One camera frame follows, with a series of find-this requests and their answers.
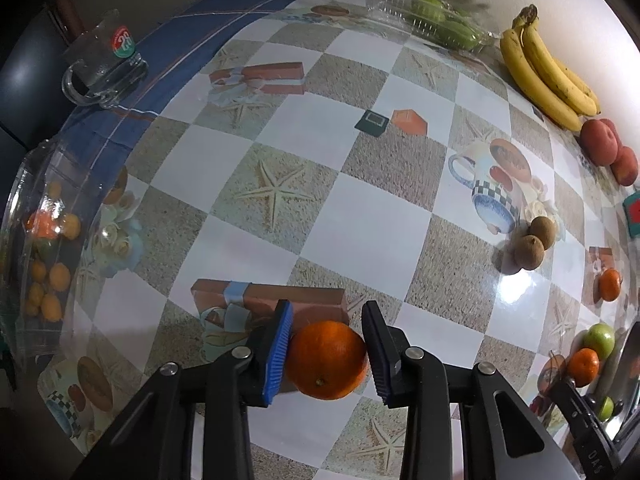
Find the green mango-shaped fruit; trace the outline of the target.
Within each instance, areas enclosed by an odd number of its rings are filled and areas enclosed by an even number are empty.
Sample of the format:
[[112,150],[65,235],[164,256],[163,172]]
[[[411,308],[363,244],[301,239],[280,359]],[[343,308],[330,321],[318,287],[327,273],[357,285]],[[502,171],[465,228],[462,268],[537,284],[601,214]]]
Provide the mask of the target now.
[[615,348],[615,332],[606,323],[597,323],[582,337],[582,346],[597,353],[601,362],[605,361]]

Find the steel bowl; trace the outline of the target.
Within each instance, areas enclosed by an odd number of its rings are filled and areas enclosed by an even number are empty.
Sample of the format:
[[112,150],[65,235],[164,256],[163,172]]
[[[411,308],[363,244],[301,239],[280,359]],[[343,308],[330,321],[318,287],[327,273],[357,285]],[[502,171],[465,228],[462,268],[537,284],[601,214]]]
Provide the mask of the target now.
[[611,440],[639,411],[639,322],[619,330],[616,336],[614,351],[606,360],[594,389],[598,403],[602,404],[607,398],[613,401],[613,415],[603,424]]

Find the large orange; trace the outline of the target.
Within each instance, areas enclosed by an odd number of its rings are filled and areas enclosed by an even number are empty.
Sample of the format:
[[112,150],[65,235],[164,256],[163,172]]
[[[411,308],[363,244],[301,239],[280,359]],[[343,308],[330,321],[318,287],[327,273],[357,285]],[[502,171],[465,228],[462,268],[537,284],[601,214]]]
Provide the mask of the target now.
[[288,345],[286,378],[314,399],[344,398],[360,386],[367,370],[366,344],[344,323],[312,323],[301,328]]

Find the red apple middle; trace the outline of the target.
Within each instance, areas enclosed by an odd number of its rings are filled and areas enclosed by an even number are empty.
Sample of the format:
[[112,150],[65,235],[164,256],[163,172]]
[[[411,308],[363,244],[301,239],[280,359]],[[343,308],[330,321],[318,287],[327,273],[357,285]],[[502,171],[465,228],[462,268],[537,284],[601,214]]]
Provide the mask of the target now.
[[611,119],[608,119],[608,118],[600,118],[599,120],[600,122],[602,122],[603,125],[606,125],[613,133],[613,136],[617,143],[617,151],[618,151],[618,154],[620,154],[620,149],[623,147],[623,143],[622,143],[622,140],[620,140],[620,135],[617,132],[616,125],[614,124],[614,122],[612,122]]

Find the green apple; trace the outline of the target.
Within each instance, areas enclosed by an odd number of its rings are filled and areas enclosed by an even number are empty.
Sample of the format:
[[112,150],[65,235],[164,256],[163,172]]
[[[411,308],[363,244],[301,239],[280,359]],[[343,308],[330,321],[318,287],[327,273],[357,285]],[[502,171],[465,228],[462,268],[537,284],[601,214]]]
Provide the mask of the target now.
[[607,422],[612,418],[614,412],[615,404],[613,400],[606,396],[600,405],[600,408],[597,411],[597,416],[600,422]]

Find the glass mug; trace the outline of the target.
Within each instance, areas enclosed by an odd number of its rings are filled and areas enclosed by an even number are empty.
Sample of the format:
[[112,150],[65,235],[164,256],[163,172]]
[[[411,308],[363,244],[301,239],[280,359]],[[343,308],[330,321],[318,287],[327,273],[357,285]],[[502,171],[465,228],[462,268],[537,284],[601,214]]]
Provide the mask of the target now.
[[107,11],[96,27],[80,35],[64,58],[68,67],[62,92],[77,106],[115,107],[149,70],[117,9]]

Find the red apple right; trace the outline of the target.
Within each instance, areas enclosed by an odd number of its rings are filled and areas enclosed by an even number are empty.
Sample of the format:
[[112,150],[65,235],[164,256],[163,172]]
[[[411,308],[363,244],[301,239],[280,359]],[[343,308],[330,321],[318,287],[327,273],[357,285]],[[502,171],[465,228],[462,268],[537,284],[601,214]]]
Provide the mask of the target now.
[[615,162],[611,165],[612,174],[621,186],[631,186],[638,178],[639,164],[634,150],[623,145],[618,151]]

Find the teal plastic box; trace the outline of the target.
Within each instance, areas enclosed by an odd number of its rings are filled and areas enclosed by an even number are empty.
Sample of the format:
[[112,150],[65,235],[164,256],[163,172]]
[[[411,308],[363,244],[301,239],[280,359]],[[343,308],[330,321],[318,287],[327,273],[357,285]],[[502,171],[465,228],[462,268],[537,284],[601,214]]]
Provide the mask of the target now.
[[623,200],[627,229],[631,238],[640,236],[640,191],[635,190]]

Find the clear bag of green fruit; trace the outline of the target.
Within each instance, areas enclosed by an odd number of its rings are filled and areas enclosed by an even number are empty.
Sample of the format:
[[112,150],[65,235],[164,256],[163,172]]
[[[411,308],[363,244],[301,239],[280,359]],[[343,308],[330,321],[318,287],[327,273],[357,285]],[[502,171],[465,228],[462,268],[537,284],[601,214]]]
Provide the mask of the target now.
[[368,17],[448,50],[476,53],[500,37],[487,6],[475,0],[366,0]]

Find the yellow banana bunch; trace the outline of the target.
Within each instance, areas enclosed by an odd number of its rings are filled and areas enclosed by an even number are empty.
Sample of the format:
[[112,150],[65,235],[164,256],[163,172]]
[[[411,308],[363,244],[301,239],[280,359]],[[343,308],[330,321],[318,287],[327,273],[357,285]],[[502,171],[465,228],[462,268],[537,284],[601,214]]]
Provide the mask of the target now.
[[538,26],[537,7],[523,8],[501,35],[503,62],[538,110],[561,128],[579,132],[584,118],[601,113],[599,99],[582,78],[551,54]]

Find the red apple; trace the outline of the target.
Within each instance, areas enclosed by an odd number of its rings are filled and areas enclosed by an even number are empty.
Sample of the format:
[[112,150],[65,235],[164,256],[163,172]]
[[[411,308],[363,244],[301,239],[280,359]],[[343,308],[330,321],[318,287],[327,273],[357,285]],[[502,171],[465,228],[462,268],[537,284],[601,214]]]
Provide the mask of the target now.
[[620,137],[606,118],[589,119],[582,125],[579,143],[596,166],[610,166],[620,151]]
[[611,165],[612,174],[621,186],[631,186],[638,178],[639,164],[634,150],[623,145],[618,151],[615,162]]
[[613,136],[617,143],[617,151],[618,151],[618,154],[620,154],[620,149],[623,147],[623,143],[622,143],[622,140],[620,140],[620,135],[617,132],[616,125],[614,124],[614,122],[612,122],[611,119],[608,119],[608,118],[600,118],[599,120],[600,122],[602,122],[603,125],[606,125],[613,133]]

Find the red apple left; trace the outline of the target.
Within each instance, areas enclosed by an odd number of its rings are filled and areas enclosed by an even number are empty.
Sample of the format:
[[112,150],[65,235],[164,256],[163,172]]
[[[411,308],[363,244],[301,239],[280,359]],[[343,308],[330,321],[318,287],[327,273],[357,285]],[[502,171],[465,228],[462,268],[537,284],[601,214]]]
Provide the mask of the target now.
[[579,143],[596,166],[610,166],[620,151],[620,137],[606,118],[589,119],[582,125]]

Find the clear plastic fruit container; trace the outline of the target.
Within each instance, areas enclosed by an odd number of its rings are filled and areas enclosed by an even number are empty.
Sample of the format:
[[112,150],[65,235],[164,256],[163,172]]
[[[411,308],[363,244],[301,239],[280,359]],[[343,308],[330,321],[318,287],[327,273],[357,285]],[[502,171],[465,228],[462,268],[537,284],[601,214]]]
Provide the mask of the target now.
[[19,363],[58,350],[103,186],[56,142],[29,152],[1,223],[1,331]]

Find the small orange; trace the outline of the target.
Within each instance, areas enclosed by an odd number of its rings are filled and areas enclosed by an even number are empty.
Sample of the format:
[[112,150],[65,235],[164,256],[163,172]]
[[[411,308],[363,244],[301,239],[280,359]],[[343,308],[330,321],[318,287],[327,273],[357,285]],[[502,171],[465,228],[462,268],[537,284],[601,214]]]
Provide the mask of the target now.
[[622,291],[622,274],[616,269],[605,269],[599,276],[598,289],[603,301],[612,302]]

